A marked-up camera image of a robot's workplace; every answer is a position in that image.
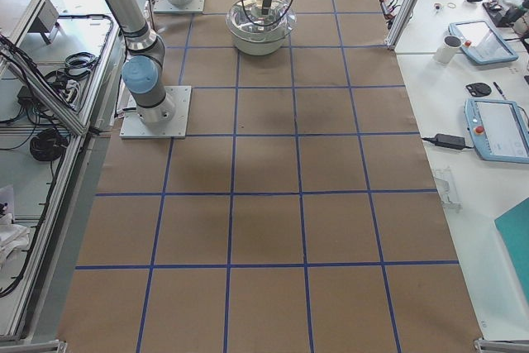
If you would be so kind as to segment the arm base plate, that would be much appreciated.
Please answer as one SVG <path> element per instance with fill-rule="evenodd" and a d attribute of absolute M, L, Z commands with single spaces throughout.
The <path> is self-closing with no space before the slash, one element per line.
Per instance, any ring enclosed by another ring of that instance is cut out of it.
<path fill-rule="evenodd" d="M 123 139 L 155 139 L 186 137 L 191 86 L 165 86 L 164 101 L 154 108 L 137 107 L 129 95 L 123 109 L 120 137 Z"/>
<path fill-rule="evenodd" d="M 194 14 L 203 13 L 205 0 L 155 0 L 154 13 Z"/>

